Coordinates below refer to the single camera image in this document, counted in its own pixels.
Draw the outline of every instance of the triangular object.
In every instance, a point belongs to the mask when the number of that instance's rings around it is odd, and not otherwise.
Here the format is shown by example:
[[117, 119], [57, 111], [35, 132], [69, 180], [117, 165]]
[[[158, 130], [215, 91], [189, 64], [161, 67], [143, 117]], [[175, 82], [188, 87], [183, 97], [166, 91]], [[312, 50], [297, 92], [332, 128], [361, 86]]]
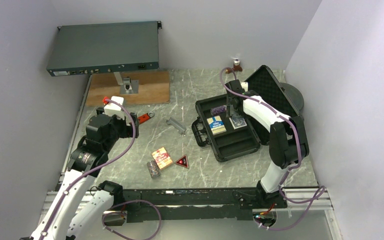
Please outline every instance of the triangular object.
[[185, 168], [189, 168], [188, 156], [184, 155], [179, 160], [175, 162], [177, 165], [180, 165]]

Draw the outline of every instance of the marble tabletop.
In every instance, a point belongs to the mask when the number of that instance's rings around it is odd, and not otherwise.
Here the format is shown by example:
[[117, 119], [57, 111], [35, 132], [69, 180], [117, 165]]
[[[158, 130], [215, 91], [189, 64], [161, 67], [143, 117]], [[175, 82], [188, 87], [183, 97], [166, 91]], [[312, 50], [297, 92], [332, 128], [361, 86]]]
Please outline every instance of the marble tabletop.
[[[166, 189], [166, 188], [227, 188], [255, 187], [265, 174], [271, 162], [268, 146], [252, 154], [220, 163], [216, 161], [210, 146], [199, 147], [192, 133], [192, 122], [197, 119], [195, 102], [225, 93], [219, 80], [220, 69], [169, 69], [170, 103], [129, 105], [128, 111], [138, 116], [154, 112], [155, 117], [139, 127], [139, 137], [132, 148], [119, 160], [104, 167], [96, 179], [96, 184], [109, 180], [125, 189]], [[255, 69], [238, 72], [244, 81]], [[285, 82], [281, 70], [273, 70], [279, 82]], [[225, 81], [233, 80], [233, 75], [224, 76]], [[85, 126], [96, 107], [85, 106], [75, 134], [74, 145], [85, 134]], [[180, 135], [178, 130], [166, 124], [170, 117], [183, 124], [187, 130]], [[120, 154], [131, 138], [119, 139], [109, 153], [109, 159]], [[152, 161], [151, 153], [165, 147], [173, 161], [187, 155], [189, 168], [173, 164], [161, 171], [161, 176], [152, 179], [147, 162]], [[309, 157], [302, 161], [285, 182], [290, 187], [317, 186], [316, 177]]]

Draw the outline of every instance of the black plastic case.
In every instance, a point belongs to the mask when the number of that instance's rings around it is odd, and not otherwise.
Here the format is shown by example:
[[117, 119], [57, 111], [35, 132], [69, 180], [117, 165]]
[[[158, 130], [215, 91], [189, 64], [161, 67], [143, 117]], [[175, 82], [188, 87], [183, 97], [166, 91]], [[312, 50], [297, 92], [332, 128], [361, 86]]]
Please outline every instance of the black plastic case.
[[[285, 89], [276, 79], [272, 70], [262, 65], [250, 77], [246, 79], [248, 90], [256, 91], [264, 101], [278, 111], [295, 117], [300, 115], [298, 109], [285, 93]], [[200, 147], [211, 145], [215, 159], [226, 162], [244, 155], [255, 153], [261, 146], [269, 142], [269, 131], [252, 117], [246, 117], [246, 127], [233, 129], [226, 113], [220, 114], [221, 120], [226, 127], [226, 132], [213, 135], [207, 118], [212, 117], [210, 111], [222, 105], [226, 105], [227, 95], [219, 95], [199, 100], [195, 103], [198, 118], [192, 123], [192, 132], [196, 143]]]

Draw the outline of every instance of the wall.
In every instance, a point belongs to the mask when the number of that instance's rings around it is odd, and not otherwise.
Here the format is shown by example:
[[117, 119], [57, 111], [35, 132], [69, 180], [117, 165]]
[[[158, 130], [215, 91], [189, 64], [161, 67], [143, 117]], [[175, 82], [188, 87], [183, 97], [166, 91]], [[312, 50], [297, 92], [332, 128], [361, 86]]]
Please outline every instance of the wall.
[[162, 68], [285, 69], [321, 0], [52, 0], [64, 25], [162, 21]]
[[384, 1], [323, 0], [286, 80], [345, 239], [384, 239]]
[[61, 24], [49, 0], [0, 1], [0, 239], [36, 228], [61, 173], [86, 86], [50, 77], [46, 63]]

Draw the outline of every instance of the brown wooden panel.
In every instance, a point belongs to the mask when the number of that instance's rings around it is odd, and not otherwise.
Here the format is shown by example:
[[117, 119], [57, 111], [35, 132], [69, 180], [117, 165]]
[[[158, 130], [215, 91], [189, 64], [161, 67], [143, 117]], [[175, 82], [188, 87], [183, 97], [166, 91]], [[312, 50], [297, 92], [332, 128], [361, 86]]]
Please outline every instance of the brown wooden panel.
[[122, 77], [139, 80], [138, 94], [120, 94], [113, 73], [99, 73], [92, 76], [86, 106], [102, 106], [104, 97], [120, 96], [126, 104], [161, 104], [170, 101], [170, 78], [168, 71], [131, 71], [122, 72]]

